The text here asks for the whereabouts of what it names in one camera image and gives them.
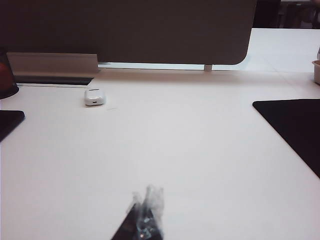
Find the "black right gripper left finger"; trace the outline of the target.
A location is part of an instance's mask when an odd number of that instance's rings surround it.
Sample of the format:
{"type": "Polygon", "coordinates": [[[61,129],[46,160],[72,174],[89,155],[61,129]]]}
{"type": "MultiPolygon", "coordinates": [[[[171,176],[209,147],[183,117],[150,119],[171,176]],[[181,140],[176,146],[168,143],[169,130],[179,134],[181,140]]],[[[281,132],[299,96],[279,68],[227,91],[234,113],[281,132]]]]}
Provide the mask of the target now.
{"type": "Polygon", "coordinates": [[[132,201],[126,210],[126,216],[112,240],[136,240],[137,239],[137,218],[138,210],[142,204],[142,197],[138,192],[133,192],[132,201]]]}

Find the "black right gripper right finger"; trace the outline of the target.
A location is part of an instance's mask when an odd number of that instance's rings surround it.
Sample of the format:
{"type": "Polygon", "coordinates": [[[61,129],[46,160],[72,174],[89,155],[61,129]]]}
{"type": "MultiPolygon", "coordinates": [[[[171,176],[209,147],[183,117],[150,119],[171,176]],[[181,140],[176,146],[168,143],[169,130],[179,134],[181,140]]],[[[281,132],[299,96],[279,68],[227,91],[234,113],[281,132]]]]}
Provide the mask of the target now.
{"type": "Polygon", "coordinates": [[[138,240],[162,240],[164,237],[162,216],[165,201],[163,188],[149,185],[136,219],[138,240]]]}

